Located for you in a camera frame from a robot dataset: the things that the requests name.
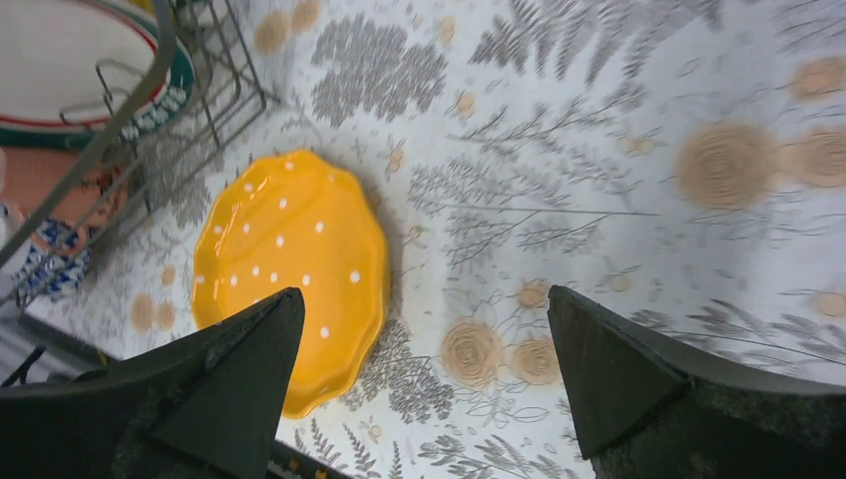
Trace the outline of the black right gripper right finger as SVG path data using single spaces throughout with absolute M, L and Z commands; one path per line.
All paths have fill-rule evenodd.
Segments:
M 549 325 L 600 478 L 841 478 L 845 390 L 733 362 L 564 286 Z

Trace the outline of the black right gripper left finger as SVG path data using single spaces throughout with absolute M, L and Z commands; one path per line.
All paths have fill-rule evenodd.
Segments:
M 64 382 L 1 391 L 5 478 L 261 478 L 304 328 L 289 287 Z

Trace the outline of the yellow dotted scalloped plate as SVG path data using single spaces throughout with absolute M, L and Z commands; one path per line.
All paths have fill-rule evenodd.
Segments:
M 286 287 L 304 300 L 282 408 L 299 419 L 351 389 L 390 296 L 386 237 L 359 182 L 307 150 L 254 161 L 216 197 L 195 247 L 195 325 Z

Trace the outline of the white plate teal rim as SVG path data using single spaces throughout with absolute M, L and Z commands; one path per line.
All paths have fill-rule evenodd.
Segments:
M 127 1 L 1 4 L 1 143 L 82 150 L 153 66 L 160 28 Z

